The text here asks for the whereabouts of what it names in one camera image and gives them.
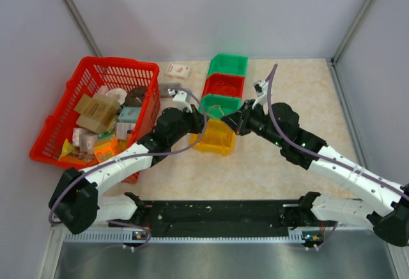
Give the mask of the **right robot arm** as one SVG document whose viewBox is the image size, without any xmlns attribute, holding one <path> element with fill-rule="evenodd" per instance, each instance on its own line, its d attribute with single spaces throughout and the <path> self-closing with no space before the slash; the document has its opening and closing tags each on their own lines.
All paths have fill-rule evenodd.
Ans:
<svg viewBox="0 0 409 279">
<path fill-rule="evenodd" d="M 221 120 L 237 135 L 255 133 L 273 143 L 288 162 L 327 177 L 356 196 L 338 199 L 309 192 L 299 200 L 302 223 L 313 225 L 321 220 L 356 225 L 394 246 L 408 245 L 408 186 L 372 173 L 302 129 L 299 115 L 288 104 L 275 103 L 269 110 L 273 116 L 248 100 Z"/>
</svg>

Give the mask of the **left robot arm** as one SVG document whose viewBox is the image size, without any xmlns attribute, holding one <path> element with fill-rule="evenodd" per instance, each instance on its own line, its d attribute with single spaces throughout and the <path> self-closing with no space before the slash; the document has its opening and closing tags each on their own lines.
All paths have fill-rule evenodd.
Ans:
<svg viewBox="0 0 409 279">
<path fill-rule="evenodd" d="M 97 223 L 139 225 L 145 211 L 133 193 L 106 197 L 104 193 L 132 174 L 153 167 L 174 154 L 172 147 L 189 133 L 204 133 L 208 116 L 195 106 L 165 109 L 152 131 L 111 159 L 82 170 L 63 172 L 49 201 L 51 224 L 62 223 L 72 234 Z"/>
</svg>

